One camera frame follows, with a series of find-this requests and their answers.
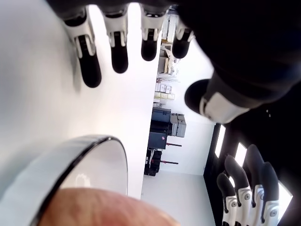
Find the white wall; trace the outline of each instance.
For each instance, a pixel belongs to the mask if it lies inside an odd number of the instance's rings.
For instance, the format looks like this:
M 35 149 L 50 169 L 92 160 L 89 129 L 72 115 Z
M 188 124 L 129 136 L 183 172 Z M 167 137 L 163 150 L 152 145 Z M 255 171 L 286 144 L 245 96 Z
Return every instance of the white wall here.
M 144 176 L 141 199 L 168 213 L 181 226 L 214 226 L 203 176 L 160 171 Z
M 162 159 L 179 162 L 179 165 L 161 164 L 161 170 L 203 175 L 215 123 L 190 110 L 184 102 L 184 95 L 193 82 L 211 78 L 212 73 L 209 59 L 194 39 L 187 56 L 179 62 L 177 79 L 180 82 L 164 83 L 173 87 L 175 100 L 168 100 L 163 108 L 171 109 L 172 113 L 184 114 L 187 127 L 184 138 L 167 138 L 168 143 L 180 144 L 182 147 L 167 146 L 162 154 Z
M 0 197 L 48 147 L 81 135 L 110 134 L 126 149 L 128 194 L 140 198 L 158 54 L 152 62 L 141 57 L 138 4 L 129 8 L 124 74 L 113 71 L 103 18 L 96 6 L 90 8 L 103 74 L 96 89 L 82 82 L 75 52 L 44 0 L 1 1 L 0 9 Z

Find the white box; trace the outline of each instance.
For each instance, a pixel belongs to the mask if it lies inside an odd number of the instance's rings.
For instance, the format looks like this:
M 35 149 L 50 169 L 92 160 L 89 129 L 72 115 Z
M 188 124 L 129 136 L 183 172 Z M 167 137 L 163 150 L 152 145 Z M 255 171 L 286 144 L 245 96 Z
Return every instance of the white box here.
M 155 91 L 156 92 L 160 92 L 161 84 L 160 83 L 157 83 L 157 84 L 158 84 L 158 87 L 157 87 L 157 89 Z
M 155 97 L 155 98 L 154 98 L 154 103 L 160 103 L 160 98 Z
M 160 92 L 155 92 L 155 97 L 159 97 L 160 98 Z
M 170 94 L 171 93 L 171 86 L 166 86 L 166 91 L 165 91 L 165 93 L 168 93 L 168 94 Z
M 160 98 L 161 99 L 167 99 L 168 98 L 168 94 L 167 93 L 161 93 Z
M 165 93 L 165 91 L 166 91 L 166 85 L 161 84 L 160 92 Z
M 167 98 L 170 99 L 170 100 L 174 100 L 174 94 L 168 94 Z

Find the robotic finger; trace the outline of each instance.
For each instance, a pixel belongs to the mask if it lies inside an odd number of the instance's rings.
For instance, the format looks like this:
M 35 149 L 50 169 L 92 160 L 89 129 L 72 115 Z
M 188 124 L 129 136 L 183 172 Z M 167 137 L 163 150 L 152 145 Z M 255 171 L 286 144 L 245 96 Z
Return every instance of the robotic finger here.
M 245 171 L 232 156 L 227 156 L 225 169 L 233 177 L 235 188 L 224 173 L 217 178 L 224 203 L 222 225 L 276 226 L 279 214 L 276 173 L 270 163 L 263 162 L 255 145 L 248 148 L 246 163 L 252 174 L 252 190 Z
M 97 87 L 102 77 L 88 8 L 79 7 L 70 10 L 62 21 L 76 49 L 84 83 L 91 88 Z
M 124 73 L 127 59 L 127 8 L 128 4 L 115 7 L 101 7 L 105 27 L 111 46 L 112 66 L 116 73 Z
M 130 0 L 47 0 L 51 8 L 62 20 L 79 59 L 84 83 L 91 88 L 101 82 L 101 70 L 95 47 L 95 36 L 87 5 L 98 5 L 111 46 L 112 67 L 116 73 L 124 73 L 128 68 L 127 57 L 127 9 Z M 142 46 L 141 56 L 145 61 L 156 57 L 157 42 L 166 12 L 176 1 L 138 1 L 141 7 Z M 176 25 L 173 54 L 183 58 L 193 38 L 193 31 L 179 20 Z

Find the black wall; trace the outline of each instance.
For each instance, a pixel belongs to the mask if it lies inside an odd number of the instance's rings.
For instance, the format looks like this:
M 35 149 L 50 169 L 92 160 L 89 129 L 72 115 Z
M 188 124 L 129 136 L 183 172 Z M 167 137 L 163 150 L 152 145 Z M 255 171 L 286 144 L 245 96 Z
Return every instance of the black wall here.
M 301 83 L 277 102 L 251 110 L 225 127 L 219 159 L 214 151 L 220 125 L 214 128 L 204 172 L 216 225 L 222 222 L 222 196 L 216 185 L 216 177 L 224 170 L 226 155 L 235 156 L 239 142 L 245 147 L 257 145 L 264 161 L 271 162 L 279 180 L 293 195 L 278 225 L 301 225 Z

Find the white surface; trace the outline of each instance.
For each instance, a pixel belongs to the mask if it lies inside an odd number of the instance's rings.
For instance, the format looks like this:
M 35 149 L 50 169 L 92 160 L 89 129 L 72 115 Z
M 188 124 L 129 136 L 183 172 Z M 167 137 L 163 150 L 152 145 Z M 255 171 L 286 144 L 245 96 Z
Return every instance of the white surface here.
M 203 176 L 160 171 L 144 176 L 141 199 L 165 211 L 181 226 L 214 226 Z
M 167 138 L 168 143 L 179 144 L 182 147 L 167 146 L 162 154 L 163 160 L 175 161 L 179 165 L 161 164 L 160 170 L 203 175 L 215 123 L 189 109 L 185 104 L 184 95 L 192 83 L 211 78 L 212 73 L 213 67 L 209 59 L 193 39 L 187 56 L 179 62 L 177 79 L 180 82 L 164 82 L 173 87 L 172 94 L 175 94 L 175 99 L 168 100 L 163 108 L 171 109 L 172 113 L 184 114 L 187 127 L 184 138 Z
M 279 215 L 278 215 L 278 223 L 283 217 L 288 205 L 290 204 L 293 195 L 287 190 L 286 187 L 279 181 Z
M 215 155 L 217 158 L 219 158 L 221 154 L 222 142 L 224 141 L 225 132 L 226 132 L 226 128 L 223 125 L 221 125 L 220 131 L 218 133 L 216 146 L 215 146 Z
M 0 9 L 0 197 L 46 143 L 109 134 L 126 149 L 128 194 L 140 198 L 158 54 L 152 62 L 141 57 L 139 5 L 129 7 L 124 74 L 113 71 L 103 18 L 90 7 L 103 75 L 95 89 L 82 82 L 76 54 L 45 1 L 1 1 Z
M 241 143 L 238 144 L 235 161 L 242 167 L 246 157 L 246 148 Z
M 32 161 L 5 191 L 0 201 L 0 225 L 30 225 L 45 197 L 52 190 L 53 185 L 66 167 L 93 142 L 105 138 L 105 136 L 84 136 L 71 139 Z M 116 156 L 118 167 L 110 163 L 112 155 Z M 113 183 L 106 177 L 106 171 L 99 171 L 102 170 L 102 165 L 108 162 L 107 171 L 115 170 L 113 176 L 116 180 Z M 85 173 L 87 178 L 90 178 L 92 187 L 107 188 L 106 186 L 110 184 L 113 191 L 126 195 L 126 156 L 122 145 L 118 141 L 106 140 L 94 147 L 81 160 L 79 168 L 80 165 L 85 163 L 90 164 L 90 168 L 81 168 L 81 172 Z M 64 187 L 75 187 L 74 184 L 71 185 L 69 182 L 76 171 L 79 172 L 75 169 Z

